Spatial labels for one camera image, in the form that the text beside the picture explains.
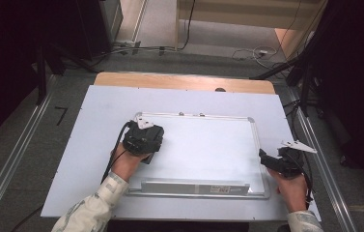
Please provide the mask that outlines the beige cabinet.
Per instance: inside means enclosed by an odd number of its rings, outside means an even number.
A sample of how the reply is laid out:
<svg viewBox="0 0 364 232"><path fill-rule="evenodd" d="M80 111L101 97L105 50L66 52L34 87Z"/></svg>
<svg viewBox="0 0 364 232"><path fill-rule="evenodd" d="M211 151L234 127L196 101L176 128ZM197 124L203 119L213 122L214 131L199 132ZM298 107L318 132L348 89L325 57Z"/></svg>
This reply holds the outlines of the beige cabinet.
<svg viewBox="0 0 364 232"><path fill-rule="evenodd" d="M250 25L305 30L328 0L177 0L175 29L180 21Z"/></svg>

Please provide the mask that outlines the metal floor rail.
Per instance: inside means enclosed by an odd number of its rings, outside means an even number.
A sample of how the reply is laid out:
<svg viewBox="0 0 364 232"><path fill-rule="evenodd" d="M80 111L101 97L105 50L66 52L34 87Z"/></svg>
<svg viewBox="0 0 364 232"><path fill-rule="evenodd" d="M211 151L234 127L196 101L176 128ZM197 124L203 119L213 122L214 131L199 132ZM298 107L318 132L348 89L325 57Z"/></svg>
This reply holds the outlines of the metal floor rail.
<svg viewBox="0 0 364 232"><path fill-rule="evenodd" d="M312 148L317 150L313 156L318 173L321 177L322 184L328 197L328 202L334 211L342 232L358 232L357 227L351 217L347 203L336 183L335 176L331 171L328 162L325 159L322 146L311 125L310 118L306 117L303 111L298 107L294 111L294 119L292 120L293 129L296 138L305 141Z"/></svg>
<svg viewBox="0 0 364 232"><path fill-rule="evenodd" d="M53 74L46 81L45 87L48 93L45 95L42 102L35 106L28 122L26 123L22 133L16 141L12 151L10 152L5 164L0 170L0 201L16 172L20 161L22 160L24 153L33 137L41 119L46 111L50 99L54 93L55 85L59 82L59 75Z"/></svg>

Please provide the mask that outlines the black metal stand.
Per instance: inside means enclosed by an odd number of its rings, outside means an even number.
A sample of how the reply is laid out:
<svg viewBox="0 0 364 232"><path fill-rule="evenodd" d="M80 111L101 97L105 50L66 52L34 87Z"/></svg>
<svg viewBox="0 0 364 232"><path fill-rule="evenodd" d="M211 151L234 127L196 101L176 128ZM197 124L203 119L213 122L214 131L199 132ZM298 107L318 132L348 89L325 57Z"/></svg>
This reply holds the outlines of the black metal stand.
<svg viewBox="0 0 364 232"><path fill-rule="evenodd" d="M308 107L308 93L309 93L310 81L311 81L311 70L312 70L312 66L307 65L305 67L305 72L302 77L300 108L305 117L308 117L307 107Z"/></svg>
<svg viewBox="0 0 364 232"><path fill-rule="evenodd" d="M39 78L37 105L40 105L46 97L45 60L41 45L37 48L37 74Z"/></svg>

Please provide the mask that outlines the dark curtain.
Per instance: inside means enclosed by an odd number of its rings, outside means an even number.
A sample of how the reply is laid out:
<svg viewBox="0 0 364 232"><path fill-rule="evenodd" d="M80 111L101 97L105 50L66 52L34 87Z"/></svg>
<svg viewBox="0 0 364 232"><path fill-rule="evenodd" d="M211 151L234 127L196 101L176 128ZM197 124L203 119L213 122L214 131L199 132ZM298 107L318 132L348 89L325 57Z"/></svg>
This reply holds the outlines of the dark curtain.
<svg viewBox="0 0 364 232"><path fill-rule="evenodd" d="M53 47L52 29L66 0L0 0L0 127L41 76L32 65L41 55L55 73L65 67Z"/></svg>
<svg viewBox="0 0 364 232"><path fill-rule="evenodd" d="M364 169L364 0L328 0L316 39L322 97L346 132L341 149Z"/></svg>

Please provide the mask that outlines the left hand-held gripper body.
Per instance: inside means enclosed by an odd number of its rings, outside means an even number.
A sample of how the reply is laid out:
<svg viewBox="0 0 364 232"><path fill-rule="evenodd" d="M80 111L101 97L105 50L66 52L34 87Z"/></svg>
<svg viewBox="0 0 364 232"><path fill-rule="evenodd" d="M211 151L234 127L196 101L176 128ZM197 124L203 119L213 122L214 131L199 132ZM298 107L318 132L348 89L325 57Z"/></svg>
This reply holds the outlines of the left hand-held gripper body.
<svg viewBox="0 0 364 232"><path fill-rule="evenodd" d="M129 130L125 134L123 145L133 155L154 154L158 152L164 135L164 128L145 120L137 114L129 122Z"/></svg>

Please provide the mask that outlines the black cabinet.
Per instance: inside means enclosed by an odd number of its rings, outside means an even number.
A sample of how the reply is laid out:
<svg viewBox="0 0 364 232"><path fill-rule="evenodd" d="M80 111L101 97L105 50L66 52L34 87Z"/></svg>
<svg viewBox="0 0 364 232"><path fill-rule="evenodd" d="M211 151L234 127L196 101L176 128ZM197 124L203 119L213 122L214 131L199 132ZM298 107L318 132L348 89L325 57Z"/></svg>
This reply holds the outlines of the black cabinet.
<svg viewBox="0 0 364 232"><path fill-rule="evenodd" d="M85 39L85 57L92 59L110 50L105 20L105 0L75 0Z"/></svg>

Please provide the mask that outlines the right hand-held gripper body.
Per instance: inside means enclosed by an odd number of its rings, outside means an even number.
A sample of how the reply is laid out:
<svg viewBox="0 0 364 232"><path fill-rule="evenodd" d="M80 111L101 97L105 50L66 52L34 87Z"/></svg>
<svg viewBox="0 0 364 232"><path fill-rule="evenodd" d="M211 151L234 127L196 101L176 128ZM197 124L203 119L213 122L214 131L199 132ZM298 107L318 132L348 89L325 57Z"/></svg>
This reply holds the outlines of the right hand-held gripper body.
<svg viewBox="0 0 364 232"><path fill-rule="evenodd" d="M317 150L299 140L283 141L282 147L278 149L278 155L284 167L279 170L279 173L283 174L286 178L302 174L304 165L303 152L316 154Z"/></svg>

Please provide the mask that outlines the white table cover sheet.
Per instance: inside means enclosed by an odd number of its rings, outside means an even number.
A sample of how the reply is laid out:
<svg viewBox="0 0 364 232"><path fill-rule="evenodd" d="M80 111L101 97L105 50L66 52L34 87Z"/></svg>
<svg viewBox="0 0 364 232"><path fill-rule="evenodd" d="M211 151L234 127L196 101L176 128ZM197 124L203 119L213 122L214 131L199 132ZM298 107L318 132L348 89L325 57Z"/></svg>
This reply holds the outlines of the white table cover sheet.
<svg viewBox="0 0 364 232"><path fill-rule="evenodd" d="M294 141L281 102L272 94L167 90L93 85L88 89L62 156L42 215L57 218L100 185L124 123L137 113L250 117L260 149L274 156ZM115 219L263 221L284 220L287 209L266 174L266 199L124 196Z"/></svg>

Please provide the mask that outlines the wooden box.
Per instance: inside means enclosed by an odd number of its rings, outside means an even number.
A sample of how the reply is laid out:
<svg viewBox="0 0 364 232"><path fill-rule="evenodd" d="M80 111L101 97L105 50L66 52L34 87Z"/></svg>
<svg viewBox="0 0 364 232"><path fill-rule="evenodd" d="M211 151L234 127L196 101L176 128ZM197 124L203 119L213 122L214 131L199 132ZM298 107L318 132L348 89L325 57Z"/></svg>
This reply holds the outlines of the wooden box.
<svg viewBox="0 0 364 232"><path fill-rule="evenodd" d="M303 32L280 28L275 28L274 31L285 57L287 59L293 58L303 38Z"/></svg>

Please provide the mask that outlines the person's right hand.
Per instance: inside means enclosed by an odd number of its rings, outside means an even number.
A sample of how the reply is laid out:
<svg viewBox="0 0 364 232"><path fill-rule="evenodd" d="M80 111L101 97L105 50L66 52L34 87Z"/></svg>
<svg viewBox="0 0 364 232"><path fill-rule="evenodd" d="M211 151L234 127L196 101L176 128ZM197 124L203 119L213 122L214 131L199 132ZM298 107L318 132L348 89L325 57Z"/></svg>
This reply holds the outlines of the person's right hand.
<svg viewBox="0 0 364 232"><path fill-rule="evenodd" d="M269 169L268 173L276 181L278 192L283 196L290 213L306 211L307 184L303 175L288 179L279 172Z"/></svg>

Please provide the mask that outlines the person's left hand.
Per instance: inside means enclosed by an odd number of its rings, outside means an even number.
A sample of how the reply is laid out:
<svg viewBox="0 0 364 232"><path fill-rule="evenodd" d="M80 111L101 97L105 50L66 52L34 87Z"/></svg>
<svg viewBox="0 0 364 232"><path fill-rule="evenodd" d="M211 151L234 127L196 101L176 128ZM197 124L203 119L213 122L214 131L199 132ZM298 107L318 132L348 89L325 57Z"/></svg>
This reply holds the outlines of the person's left hand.
<svg viewBox="0 0 364 232"><path fill-rule="evenodd" d="M114 163L111 171L122 178L124 181L129 182L130 177L137 170L141 160L147 158L149 154L141 156L134 156L131 152L127 151L123 144L120 143L113 155Z"/></svg>

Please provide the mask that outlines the white whiteboard with silver frame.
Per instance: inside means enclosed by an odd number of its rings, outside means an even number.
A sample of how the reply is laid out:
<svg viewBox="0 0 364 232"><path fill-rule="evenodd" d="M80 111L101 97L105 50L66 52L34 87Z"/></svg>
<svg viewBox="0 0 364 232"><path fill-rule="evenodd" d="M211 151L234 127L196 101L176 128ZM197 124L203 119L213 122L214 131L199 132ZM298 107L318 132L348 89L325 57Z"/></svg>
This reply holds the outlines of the white whiteboard with silver frame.
<svg viewBox="0 0 364 232"><path fill-rule="evenodd" d="M130 179L134 196L266 199L270 190L250 117L140 113L164 128L161 148Z"/></svg>

